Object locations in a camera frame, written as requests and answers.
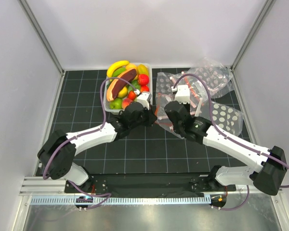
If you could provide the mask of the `zip bag red zipper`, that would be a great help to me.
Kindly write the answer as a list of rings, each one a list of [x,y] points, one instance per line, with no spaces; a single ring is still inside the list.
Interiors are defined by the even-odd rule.
[[[173,94],[162,94],[162,93],[156,93],[156,110],[155,115],[157,117],[156,123],[165,129],[167,132],[180,137],[179,134],[174,132],[173,124],[169,120],[164,108],[165,106],[172,102],[174,100]]]

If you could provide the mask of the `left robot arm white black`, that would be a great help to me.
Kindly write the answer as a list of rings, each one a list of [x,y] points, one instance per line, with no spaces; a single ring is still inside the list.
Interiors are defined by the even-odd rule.
[[[132,102],[100,126],[72,133],[55,131],[37,154],[44,166],[43,179],[65,179],[82,193],[90,191],[94,185],[93,177],[85,167],[74,163],[74,157],[92,147],[125,138],[138,126],[150,127],[156,120],[151,106],[144,107],[141,103]]]

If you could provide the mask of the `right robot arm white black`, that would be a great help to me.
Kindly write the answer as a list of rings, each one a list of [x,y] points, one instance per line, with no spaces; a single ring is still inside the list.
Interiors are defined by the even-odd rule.
[[[224,152],[245,164],[245,167],[214,166],[207,179],[214,191],[228,185],[253,185],[267,195],[277,195],[287,172],[284,150],[280,147],[265,148],[223,129],[216,129],[202,117],[192,117],[185,104],[173,101],[165,106],[174,132],[189,141]]]

